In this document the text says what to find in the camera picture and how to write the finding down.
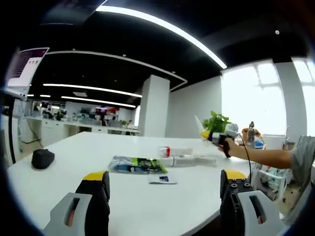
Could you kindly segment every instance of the white pillar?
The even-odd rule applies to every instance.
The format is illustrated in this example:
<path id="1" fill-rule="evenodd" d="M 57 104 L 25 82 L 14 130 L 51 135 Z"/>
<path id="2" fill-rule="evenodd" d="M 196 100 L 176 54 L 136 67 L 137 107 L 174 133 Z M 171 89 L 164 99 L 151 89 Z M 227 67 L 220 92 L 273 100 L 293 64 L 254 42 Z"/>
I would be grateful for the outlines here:
<path id="1" fill-rule="evenodd" d="M 306 107 L 299 76 L 293 62 L 275 63 L 281 81 L 289 141 L 297 142 L 307 134 Z"/>
<path id="2" fill-rule="evenodd" d="M 169 80 L 151 75 L 142 88 L 138 130 L 141 136 L 165 137 Z"/>

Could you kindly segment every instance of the white table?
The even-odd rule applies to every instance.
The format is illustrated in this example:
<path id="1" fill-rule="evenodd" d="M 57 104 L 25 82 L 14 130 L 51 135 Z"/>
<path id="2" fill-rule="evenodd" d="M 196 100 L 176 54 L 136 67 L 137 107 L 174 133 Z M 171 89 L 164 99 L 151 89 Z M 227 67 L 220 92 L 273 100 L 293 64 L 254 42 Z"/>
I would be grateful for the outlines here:
<path id="1" fill-rule="evenodd" d="M 43 229 L 50 210 L 82 178 L 107 169 L 114 155 L 157 158 L 158 146 L 194 148 L 217 158 L 217 167 L 167 168 L 178 184 L 148 184 L 146 175 L 110 173 L 109 235 L 192 235 L 219 213 L 222 169 L 249 174 L 248 162 L 226 158 L 198 139 L 149 138 L 83 132 L 48 146 L 55 161 L 46 170 L 31 167 L 26 157 L 8 169 L 17 198 L 34 224 Z"/>

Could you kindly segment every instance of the snack package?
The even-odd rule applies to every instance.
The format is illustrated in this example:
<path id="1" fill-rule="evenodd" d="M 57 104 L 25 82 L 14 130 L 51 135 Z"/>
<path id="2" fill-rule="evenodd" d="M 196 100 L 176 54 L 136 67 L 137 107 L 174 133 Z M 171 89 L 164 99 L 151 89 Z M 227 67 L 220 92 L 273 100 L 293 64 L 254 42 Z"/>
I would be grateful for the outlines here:
<path id="1" fill-rule="evenodd" d="M 163 174 L 167 170 L 158 159 L 114 156 L 108 165 L 112 172 L 125 172 L 135 174 Z"/>

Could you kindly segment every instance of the black cable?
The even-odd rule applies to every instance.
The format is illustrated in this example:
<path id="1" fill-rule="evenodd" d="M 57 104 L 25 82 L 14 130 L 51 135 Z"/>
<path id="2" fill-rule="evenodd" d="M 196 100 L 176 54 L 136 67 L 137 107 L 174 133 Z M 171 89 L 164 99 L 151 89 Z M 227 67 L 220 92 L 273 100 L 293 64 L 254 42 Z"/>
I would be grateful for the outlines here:
<path id="1" fill-rule="evenodd" d="M 12 163 L 16 163 L 15 159 L 15 153 L 14 153 L 14 147 L 13 147 L 13 137 L 12 137 L 12 118 L 13 118 L 13 109 L 14 109 L 14 98 L 10 97 L 10 106 L 9 106 L 9 122 L 8 122 L 8 128 L 9 128 L 9 145 L 10 145 L 10 152 L 11 152 L 11 158 Z"/>
<path id="2" fill-rule="evenodd" d="M 37 134 L 31 129 L 30 124 L 28 122 L 28 119 L 26 118 L 25 113 L 24 113 L 22 101 L 20 100 L 20 102 L 21 102 L 22 113 L 23 113 L 23 116 L 24 116 L 24 118 L 26 120 L 26 123 L 28 124 L 28 127 L 30 128 L 31 132 L 35 135 L 35 137 L 36 137 L 39 145 L 41 146 L 41 148 L 44 148 L 43 145 L 41 144 L 41 142 L 39 141 L 39 138 L 38 138 Z"/>
<path id="3" fill-rule="evenodd" d="M 243 142 L 243 145 L 244 145 L 246 154 L 247 154 L 248 163 L 249 163 L 249 165 L 250 165 L 250 184 L 252 184 L 252 166 L 251 166 L 250 156 L 248 155 L 247 148 L 246 148 L 246 145 L 245 145 L 245 143 L 244 143 L 243 137 L 241 136 L 240 133 L 238 133 L 238 135 L 239 135 L 239 136 L 241 137 L 241 139 L 242 139 L 242 142 Z"/>

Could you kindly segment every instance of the green plant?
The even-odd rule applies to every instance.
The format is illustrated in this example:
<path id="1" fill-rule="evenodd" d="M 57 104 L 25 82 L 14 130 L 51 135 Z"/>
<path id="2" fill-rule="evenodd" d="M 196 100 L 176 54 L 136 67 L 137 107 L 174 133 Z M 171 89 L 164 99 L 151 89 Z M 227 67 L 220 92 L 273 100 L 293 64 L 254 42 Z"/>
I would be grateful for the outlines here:
<path id="1" fill-rule="evenodd" d="M 205 119 L 202 123 L 202 126 L 206 130 L 211 130 L 213 133 L 221 133 L 225 131 L 227 124 L 231 122 L 228 121 L 228 117 L 217 114 L 214 111 L 211 111 L 211 118 Z"/>

